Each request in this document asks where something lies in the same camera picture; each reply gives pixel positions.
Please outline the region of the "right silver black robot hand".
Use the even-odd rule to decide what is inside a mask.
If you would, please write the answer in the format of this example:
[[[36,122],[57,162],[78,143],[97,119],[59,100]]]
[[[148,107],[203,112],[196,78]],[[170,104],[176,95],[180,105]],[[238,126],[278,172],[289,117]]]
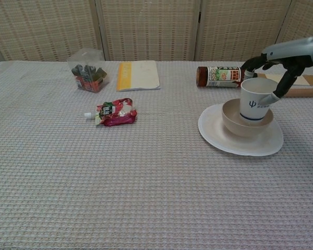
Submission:
[[[289,91],[297,77],[301,76],[306,68],[313,67],[313,36],[270,45],[259,56],[246,60],[241,68],[254,72],[259,68],[267,70],[277,64],[282,64],[286,72],[276,89],[259,101],[260,105],[270,105],[279,101]]]

